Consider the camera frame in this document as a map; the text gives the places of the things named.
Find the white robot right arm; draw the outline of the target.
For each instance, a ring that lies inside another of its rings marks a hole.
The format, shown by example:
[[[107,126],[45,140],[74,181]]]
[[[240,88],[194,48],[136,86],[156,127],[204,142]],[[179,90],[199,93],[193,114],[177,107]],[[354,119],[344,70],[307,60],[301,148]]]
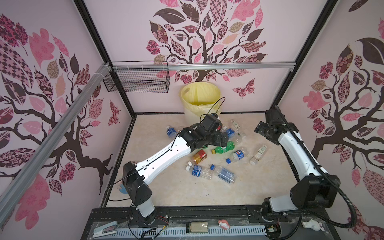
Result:
[[[266,120],[259,122],[255,133],[281,146],[297,180],[287,195],[269,198],[273,212],[286,212],[332,207],[337,189],[320,173],[323,171],[338,186],[340,180],[320,167],[299,133],[298,128],[287,122],[279,108],[265,112]]]

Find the pepsi label small bottle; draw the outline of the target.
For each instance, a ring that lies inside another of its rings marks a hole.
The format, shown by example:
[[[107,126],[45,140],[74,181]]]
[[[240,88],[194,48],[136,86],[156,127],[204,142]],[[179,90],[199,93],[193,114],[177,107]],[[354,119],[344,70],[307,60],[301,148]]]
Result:
[[[247,148],[244,148],[244,147],[241,147],[241,148],[238,148],[236,151],[234,151],[232,153],[232,155],[230,155],[227,159],[226,159],[226,163],[227,164],[231,164],[231,163],[236,163],[242,159],[244,159],[245,157],[247,157],[249,155],[249,151]]]

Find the blue label bottle lower right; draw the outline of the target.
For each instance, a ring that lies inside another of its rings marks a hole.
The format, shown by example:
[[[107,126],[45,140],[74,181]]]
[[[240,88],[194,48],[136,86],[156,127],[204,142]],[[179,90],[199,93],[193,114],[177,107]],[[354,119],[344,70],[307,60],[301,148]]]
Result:
[[[214,172],[215,176],[217,176],[225,183],[230,185],[235,183],[236,175],[231,171],[227,170],[226,168],[223,168],[222,166],[218,165],[211,165],[210,169]]]

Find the white plush toy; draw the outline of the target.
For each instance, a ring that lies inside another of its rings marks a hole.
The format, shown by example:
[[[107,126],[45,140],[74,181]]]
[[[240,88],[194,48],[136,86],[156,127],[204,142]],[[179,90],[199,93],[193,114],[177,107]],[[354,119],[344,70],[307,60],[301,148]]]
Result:
[[[323,224],[316,220],[302,221],[302,225],[305,229],[312,229],[316,232],[325,231],[325,229],[323,228]]]

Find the red yellow label bottle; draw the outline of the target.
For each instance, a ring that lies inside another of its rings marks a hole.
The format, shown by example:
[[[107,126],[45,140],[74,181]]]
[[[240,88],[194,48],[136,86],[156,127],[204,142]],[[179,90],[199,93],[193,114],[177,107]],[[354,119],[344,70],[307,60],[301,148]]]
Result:
[[[193,165],[198,165],[206,158],[207,158],[207,153],[204,150],[200,150],[192,156],[191,162]]]

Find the right green soda bottle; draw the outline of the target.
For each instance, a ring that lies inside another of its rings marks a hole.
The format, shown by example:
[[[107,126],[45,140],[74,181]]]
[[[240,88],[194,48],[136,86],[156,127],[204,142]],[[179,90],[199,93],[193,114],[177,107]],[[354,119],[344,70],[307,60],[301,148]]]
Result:
[[[225,147],[216,147],[212,149],[212,154],[224,154],[232,151],[235,148],[235,144],[232,141],[228,141]]]

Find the white bin with yellow bag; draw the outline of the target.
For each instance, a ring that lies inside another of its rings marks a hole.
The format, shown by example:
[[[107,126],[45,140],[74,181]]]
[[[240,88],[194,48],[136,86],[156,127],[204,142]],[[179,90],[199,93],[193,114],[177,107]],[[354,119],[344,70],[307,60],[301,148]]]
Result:
[[[219,87],[208,82],[194,82],[181,88],[180,99],[187,125],[200,122],[201,115],[207,114],[221,97]]]

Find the blue label bottle white cap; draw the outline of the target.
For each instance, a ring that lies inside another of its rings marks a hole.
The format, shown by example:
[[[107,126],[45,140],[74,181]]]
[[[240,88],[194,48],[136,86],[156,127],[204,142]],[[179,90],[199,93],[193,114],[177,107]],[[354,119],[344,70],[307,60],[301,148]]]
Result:
[[[199,165],[194,165],[191,162],[188,162],[186,171],[197,178],[211,180],[213,177],[213,171],[211,169]]]

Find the striped plush doll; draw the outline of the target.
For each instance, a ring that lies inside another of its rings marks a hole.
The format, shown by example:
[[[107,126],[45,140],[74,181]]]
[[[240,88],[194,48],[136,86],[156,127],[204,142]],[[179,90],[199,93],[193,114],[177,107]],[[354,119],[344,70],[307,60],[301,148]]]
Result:
[[[119,184],[119,185],[118,185],[118,190],[119,190],[119,192],[120,192],[121,194],[125,194],[125,195],[128,194],[128,192],[127,192],[127,190],[126,190],[126,188],[124,187],[123,184]]]

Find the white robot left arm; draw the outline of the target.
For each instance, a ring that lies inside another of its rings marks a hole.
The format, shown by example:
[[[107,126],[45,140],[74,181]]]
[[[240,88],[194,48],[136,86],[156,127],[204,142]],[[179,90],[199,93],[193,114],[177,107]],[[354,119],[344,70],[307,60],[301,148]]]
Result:
[[[209,145],[225,147],[229,137],[221,131],[217,114],[207,114],[198,123],[180,130],[174,140],[150,158],[123,167],[122,183],[134,206],[143,218],[155,215],[152,190],[149,184],[167,167],[180,158]]]

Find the pink white small toy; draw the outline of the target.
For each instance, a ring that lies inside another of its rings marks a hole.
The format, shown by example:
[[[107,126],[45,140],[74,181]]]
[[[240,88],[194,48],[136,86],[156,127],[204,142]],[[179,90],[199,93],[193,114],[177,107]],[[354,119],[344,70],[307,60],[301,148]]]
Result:
[[[223,230],[229,230],[231,228],[230,224],[226,220],[218,220],[218,225]]]

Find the small blue label bottle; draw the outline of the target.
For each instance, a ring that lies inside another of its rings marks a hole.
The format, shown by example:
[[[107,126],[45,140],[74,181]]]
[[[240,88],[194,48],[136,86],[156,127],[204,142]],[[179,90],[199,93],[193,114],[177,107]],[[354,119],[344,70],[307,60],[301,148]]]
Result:
[[[170,139],[174,139],[178,135],[178,132],[175,130],[175,128],[171,126],[167,126],[166,133]]]

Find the clear bottle green white label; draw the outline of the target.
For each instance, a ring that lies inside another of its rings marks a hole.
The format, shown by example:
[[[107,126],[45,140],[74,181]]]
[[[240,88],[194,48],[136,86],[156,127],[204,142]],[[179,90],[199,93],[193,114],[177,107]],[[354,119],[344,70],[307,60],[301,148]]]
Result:
[[[249,163],[253,166],[255,166],[263,157],[264,153],[267,151],[268,146],[267,145],[261,145],[253,157],[250,159]]]

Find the beige rectangular box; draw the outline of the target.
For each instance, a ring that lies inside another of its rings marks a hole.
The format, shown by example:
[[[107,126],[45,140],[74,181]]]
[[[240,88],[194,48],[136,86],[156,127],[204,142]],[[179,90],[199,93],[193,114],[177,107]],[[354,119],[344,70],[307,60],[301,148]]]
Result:
[[[186,225],[187,234],[202,234],[208,233],[208,222],[189,222]]]

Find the small clear green label bottle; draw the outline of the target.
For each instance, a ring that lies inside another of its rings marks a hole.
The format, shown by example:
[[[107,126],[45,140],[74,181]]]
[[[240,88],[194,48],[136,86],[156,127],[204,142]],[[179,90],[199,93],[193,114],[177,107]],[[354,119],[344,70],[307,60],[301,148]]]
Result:
[[[241,126],[239,125],[239,123],[236,120],[232,119],[231,123],[235,129],[239,130],[241,128]]]

